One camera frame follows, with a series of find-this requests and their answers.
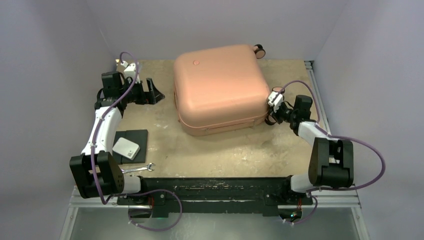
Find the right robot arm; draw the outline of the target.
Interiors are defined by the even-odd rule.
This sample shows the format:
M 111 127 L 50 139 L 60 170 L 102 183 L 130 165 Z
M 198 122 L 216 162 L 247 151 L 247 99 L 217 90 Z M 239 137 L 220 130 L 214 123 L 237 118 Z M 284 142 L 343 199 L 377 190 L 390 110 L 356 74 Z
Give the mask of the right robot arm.
M 348 189 L 354 182 L 353 143 L 324 133 L 311 119 L 313 103 L 311 97 L 297 95 L 294 105 L 290 105 L 275 91 L 267 99 L 265 122 L 270 126 L 288 123 L 293 133 L 312 147 L 307 172 L 288 176 L 283 182 L 280 196 L 288 204 L 298 200 L 301 194 L 319 188 Z

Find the pink suitcase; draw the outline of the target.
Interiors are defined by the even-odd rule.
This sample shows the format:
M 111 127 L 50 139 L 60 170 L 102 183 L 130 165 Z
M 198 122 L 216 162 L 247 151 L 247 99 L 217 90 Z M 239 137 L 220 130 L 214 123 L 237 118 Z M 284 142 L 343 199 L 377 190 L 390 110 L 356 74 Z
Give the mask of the pink suitcase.
M 265 55 L 261 44 L 235 44 L 178 56 L 173 99 L 182 129 L 206 136 L 264 122 L 271 89 L 258 60 Z

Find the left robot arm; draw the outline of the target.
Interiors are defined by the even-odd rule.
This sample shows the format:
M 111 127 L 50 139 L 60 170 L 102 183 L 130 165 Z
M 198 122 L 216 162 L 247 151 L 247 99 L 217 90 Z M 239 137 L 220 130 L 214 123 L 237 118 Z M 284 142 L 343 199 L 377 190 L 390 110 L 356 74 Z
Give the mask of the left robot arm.
M 70 158 L 69 167 L 80 195 L 84 199 L 126 195 L 138 205 L 146 203 L 149 191 L 138 176 L 125 175 L 113 157 L 116 132 L 128 104 L 155 105 L 165 98 L 146 78 L 148 90 L 141 82 L 119 71 L 101 75 L 102 88 L 97 92 L 95 121 L 81 153 Z

